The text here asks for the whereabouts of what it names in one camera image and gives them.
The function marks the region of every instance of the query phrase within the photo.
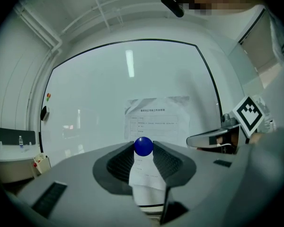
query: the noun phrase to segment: person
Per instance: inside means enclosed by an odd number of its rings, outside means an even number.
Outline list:
[[[275,57],[278,62],[283,66],[279,75],[274,79],[274,81],[268,85],[264,90],[261,97],[264,99],[266,105],[268,106],[277,127],[284,128],[284,24],[281,20],[275,15],[277,13],[282,17],[284,22],[284,9],[278,10],[278,0],[265,0],[269,2],[270,7],[264,0],[178,0],[180,3],[185,3],[189,5],[189,9],[199,9],[205,11],[212,10],[224,10],[228,12],[241,12],[248,10],[255,5],[264,5],[270,16],[271,22],[271,35],[272,35],[272,44]],[[250,144],[257,143],[265,134],[254,133],[249,141]],[[237,135],[233,133],[228,137],[228,143],[232,147],[229,152],[235,152],[234,147],[237,147]],[[217,138],[217,144],[224,144],[223,137]]]

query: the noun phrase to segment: blue ball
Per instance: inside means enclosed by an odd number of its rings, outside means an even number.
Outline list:
[[[148,156],[153,150],[153,143],[147,137],[140,137],[134,143],[134,151],[141,157]]]

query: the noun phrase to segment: black slot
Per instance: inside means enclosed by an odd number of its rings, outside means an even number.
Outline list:
[[[32,209],[47,218],[62,196],[66,187],[67,185],[61,183],[53,183],[37,200]]]
[[[231,166],[231,162],[229,162],[229,161],[215,160],[214,163],[218,164],[218,165],[221,165],[221,166],[225,166],[225,167],[230,167]]]

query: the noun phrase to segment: white table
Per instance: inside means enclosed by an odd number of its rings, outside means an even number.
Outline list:
[[[40,153],[40,147],[38,145],[25,145],[24,149],[25,151],[21,152],[20,147],[17,145],[0,145],[0,162],[27,161],[33,177],[36,178],[31,161]]]

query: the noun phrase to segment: white wall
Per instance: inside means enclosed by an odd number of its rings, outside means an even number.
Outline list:
[[[0,29],[0,127],[25,130],[31,88],[48,52],[12,11]]]
[[[238,42],[257,19],[262,9],[263,6],[257,5],[240,13],[212,16],[205,26],[207,29]]]
[[[266,88],[268,84],[271,83],[276,78],[281,68],[282,68],[281,65],[277,63],[273,67],[269,68],[268,70],[260,74],[260,78],[261,78],[264,88]]]
[[[133,39],[170,39],[196,44],[215,79],[223,113],[229,113],[242,99],[243,90],[230,61],[205,28],[175,19],[144,19],[102,30],[73,45],[65,59],[90,48],[111,42]]]
[[[70,50],[69,45],[63,43],[62,53],[58,51],[54,53],[47,61],[43,69],[40,71],[38,78],[35,80],[35,88],[32,89],[30,95],[29,106],[27,109],[27,126],[28,130],[35,131],[36,143],[39,142],[38,132],[40,132],[40,112],[42,107],[42,99],[44,91],[51,75],[52,69],[64,61],[65,55]]]
[[[234,47],[228,59],[238,75],[244,94],[247,96],[260,95],[264,88],[259,74],[240,44]]]

